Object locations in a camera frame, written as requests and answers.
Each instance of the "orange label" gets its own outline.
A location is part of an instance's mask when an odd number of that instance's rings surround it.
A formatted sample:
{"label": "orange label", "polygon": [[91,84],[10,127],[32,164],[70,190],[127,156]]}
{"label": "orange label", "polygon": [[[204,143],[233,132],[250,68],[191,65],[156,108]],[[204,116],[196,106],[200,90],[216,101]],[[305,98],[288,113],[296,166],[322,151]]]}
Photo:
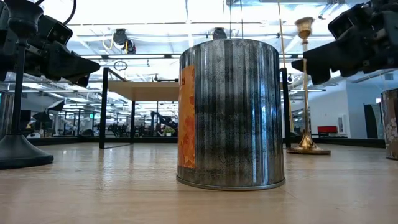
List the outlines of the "orange label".
{"label": "orange label", "polygon": [[195,66],[180,75],[178,99],[178,165],[195,168]]}

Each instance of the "stand base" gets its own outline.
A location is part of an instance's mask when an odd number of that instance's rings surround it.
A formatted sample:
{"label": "stand base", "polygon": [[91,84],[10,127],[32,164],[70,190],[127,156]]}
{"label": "stand base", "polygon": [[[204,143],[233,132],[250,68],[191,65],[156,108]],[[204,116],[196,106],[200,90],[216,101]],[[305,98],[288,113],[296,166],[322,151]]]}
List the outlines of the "stand base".
{"label": "stand base", "polygon": [[302,147],[295,147],[295,148],[286,149],[286,152],[291,154],[330,155],[330,150],[324,150],[319,148],[306,150]]}
{"label": "stand base", "polygon": [[7,134],[0,141],[0,169],[41,166],[53,160],[53,155],[37,149],[21,134]]}
{"label": "stand base", "polygon": [[394,157],[386,157],[387,159],[390,159],[390,160],[395,160],[395,161],[398,161],[398,158],[394,158]]}
{"label": "stand base", "polygon": [[212,185],[205,185],[205,184],[196,184],[187,180],[181,179],[178,175],[176,175],[177,181],[181,184],[185,184],[191,187],[198,187],[202,189],[208,190],[225,190],[225,191],[248,191],[248,190],[265,190],[265,189],[273,189],[276,187],[280,187],[285,184],[286,179],[276,183],[276,184],[269,184],[269,185],[262,185],[262,186],[254,186],[254,187],[223,187],[223,186],[212,186]]}

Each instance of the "wooden floor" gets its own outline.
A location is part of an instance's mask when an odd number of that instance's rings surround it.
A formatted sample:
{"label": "wooden floor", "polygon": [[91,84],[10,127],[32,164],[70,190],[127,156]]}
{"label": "wooden floor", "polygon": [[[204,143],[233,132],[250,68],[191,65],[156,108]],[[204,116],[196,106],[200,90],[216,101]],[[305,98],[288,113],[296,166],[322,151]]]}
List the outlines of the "wooden floor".
{"label": "wooden floor", "polygon": [[331,156],[285,155],[282,187],[221,192],[176,182],[175,144],[45,146],[53,164],[0,171],[0,224],[397,224],[398,161],[321,147]]}

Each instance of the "metal cylinder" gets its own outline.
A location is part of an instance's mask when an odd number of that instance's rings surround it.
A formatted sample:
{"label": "metal cylinder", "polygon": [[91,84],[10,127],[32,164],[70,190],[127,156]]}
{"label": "metal cylinder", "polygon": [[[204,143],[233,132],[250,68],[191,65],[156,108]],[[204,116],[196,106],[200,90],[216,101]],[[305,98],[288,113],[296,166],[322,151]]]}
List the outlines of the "metal cylinder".
{"label": "metal cylinder", "polygon": [[182,54],[177,180],[218,190],[284,183],[279,54],[273,46],[221,39]]}
{"label": "metal cylinder", "polygon": [[14,95],[0,93],[0,139],[11,133],[13,106]]}
{"label": "metal cylinder", "polygon": [[398,89],[381,93],[381,108],[387,158],[398,160]]}

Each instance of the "brass candlestick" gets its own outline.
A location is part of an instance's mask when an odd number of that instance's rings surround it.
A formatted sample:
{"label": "brass candlestick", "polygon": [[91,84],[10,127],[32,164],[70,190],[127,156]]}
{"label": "brass candlestick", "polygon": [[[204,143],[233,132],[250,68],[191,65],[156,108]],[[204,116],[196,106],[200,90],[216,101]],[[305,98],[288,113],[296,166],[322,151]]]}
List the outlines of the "brass candlestick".
{"label": "brass candlestick", "polygon": [[[295,25],[298,29],[298,36],[303,40],[304,51],[308,50],[308,37],[312,33],[312,23],[314,19],[312,17],[304,17],[296,21]],[[286,149],[287,153],[296,154],[313,154],[313,155],[330,155],[330,150],[320,149],[313,141],[310,133],[310,122],[308,117],[308,75],[307,75],[307,60],[303,59],[303,71],[304,71],[304,121],[305,130],[303,138],[298,147]]]}

